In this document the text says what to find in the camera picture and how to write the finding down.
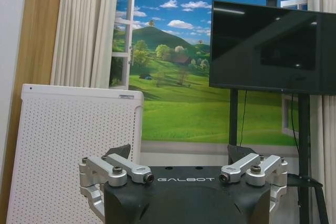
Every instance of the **white curtain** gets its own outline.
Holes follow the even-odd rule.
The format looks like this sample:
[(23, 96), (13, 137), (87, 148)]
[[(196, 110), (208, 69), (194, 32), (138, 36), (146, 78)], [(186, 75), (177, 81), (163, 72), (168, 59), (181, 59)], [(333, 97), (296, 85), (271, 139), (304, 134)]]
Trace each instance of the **white curtain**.
[[(308, 9), (336, 13), (336, 0), (308, 0)], [(324, 185), (329, 223), (336, 223), (336, 97), (311, 95), (310, 117), (311, 172)]]
[(108, 88), (117, 0), (60, 0), (52, 85)]

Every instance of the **flat screen tv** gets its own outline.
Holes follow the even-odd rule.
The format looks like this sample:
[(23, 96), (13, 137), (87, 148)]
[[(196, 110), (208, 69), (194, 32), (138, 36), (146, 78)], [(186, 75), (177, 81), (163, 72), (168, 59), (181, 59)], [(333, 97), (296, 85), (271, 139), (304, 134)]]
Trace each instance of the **flat screen tv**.
[(336, 14), (213, 1), (209, 85), (336, 94)]

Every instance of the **cable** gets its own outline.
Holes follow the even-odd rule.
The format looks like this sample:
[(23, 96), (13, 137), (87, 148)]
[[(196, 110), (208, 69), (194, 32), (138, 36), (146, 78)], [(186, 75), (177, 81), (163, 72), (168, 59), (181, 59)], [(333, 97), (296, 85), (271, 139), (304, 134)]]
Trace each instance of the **cable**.
[(290, 114), (291, 114), (291, 120), (292, 120), (292, 130), (293, 130), (293, 135), (294, 135), (294, 140), (295, 140), (296, 149), (298, 150), (298, 154), (300, 155), (300, 153), (299, 153), (298, 141), (297, 141), (297, 139), (296, 139), (295, 129), (294, 129), (294, 120), (293, 120), (293, 100), (294, 100), (294, 95), (292, 94), (291, 105), (290, 105)]
[(241, 146), (241, 143), (243, 141), (243, 129), (244, 129), (244, 119), (245, 119), (245, 112), (246, 112), (246, 97), (247, 97), (247, 90), (245, 90), (245, 99), (244, 99), (244, 112), (243, 112), (243, 122), (241, 123), (242, 127), (241, 127), (241, 133), (240, 133), (240, 144), (239, 146)]

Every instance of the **wooden panel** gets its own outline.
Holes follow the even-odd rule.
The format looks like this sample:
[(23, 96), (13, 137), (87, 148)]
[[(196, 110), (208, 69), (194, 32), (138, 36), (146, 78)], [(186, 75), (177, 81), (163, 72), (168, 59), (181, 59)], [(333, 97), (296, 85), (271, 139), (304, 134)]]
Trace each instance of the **wooden panel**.
[(0, 223), (6, 222), (21, 110), (22, 84), (50, 83), (59, 2), (60, 0), (25, 0), (0, 194)]

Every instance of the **wall mural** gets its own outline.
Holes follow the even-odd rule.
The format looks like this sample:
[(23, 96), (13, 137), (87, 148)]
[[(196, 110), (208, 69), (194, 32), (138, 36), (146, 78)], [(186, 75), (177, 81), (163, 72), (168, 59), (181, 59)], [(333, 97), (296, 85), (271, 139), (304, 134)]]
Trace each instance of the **wall mural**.
[[(265, 5), (265, 0), (223, 1)], [(143, 140), (228, 142), (229, 90), (208, 86), (211, 4), (212, 0), (135, 0), (129, 88), (145, 96)], [(126, 8), (127, 0), (118, 0), (117, 17), (124, 17)], [(123, 51), (123, 40), (124, 28), (116, 24), (113, 51)], [(120, 71), (113, 60), (111, 84), (120, 81)], [(244, 95), (240, 91), (238, 141)], [(243, 144), (294, 145), (293, 138), (282, 133), (281, 121), (281, 94), (249, 91)]]

